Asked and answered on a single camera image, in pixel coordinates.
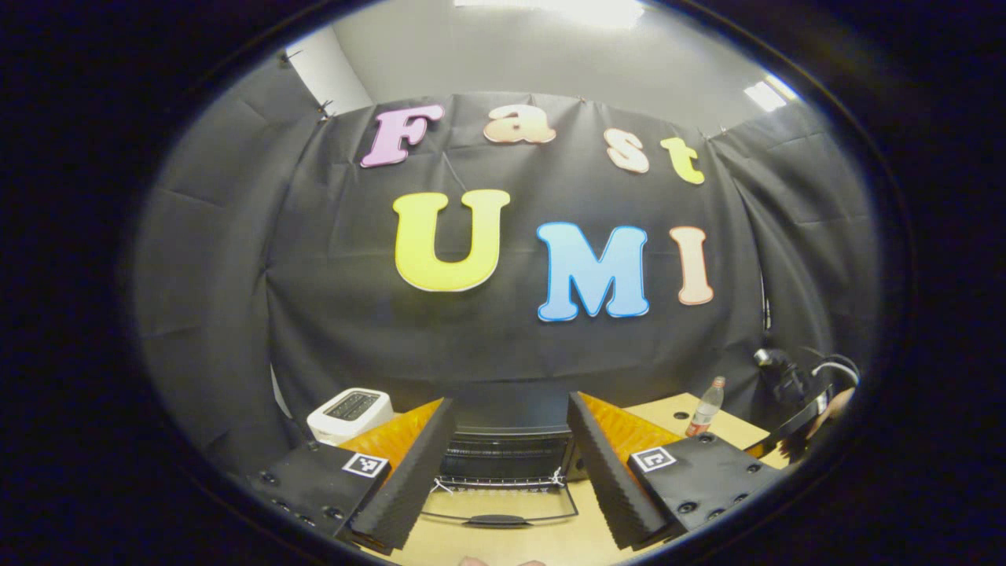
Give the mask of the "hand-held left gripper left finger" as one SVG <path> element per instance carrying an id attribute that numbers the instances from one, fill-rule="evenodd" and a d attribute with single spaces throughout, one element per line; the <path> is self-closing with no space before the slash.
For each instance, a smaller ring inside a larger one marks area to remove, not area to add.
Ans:
<path id="1" fill-rule="evenodd" d="M 405 547 L 456 430 L 455 401 L 427 402 L 341 447 L 310 441 L 247 475 L 255 497 L 320 537 Z"/>

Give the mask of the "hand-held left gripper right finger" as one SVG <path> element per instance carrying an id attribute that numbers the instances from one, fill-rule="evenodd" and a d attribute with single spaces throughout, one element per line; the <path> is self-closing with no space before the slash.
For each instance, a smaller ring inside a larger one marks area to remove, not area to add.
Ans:
<path id="1" fill-rule="evenodd" d="M 582 391 L 567 423 L 618 548 L 700 529 L 782 477 L 718 435 L 681 437 Z"/>

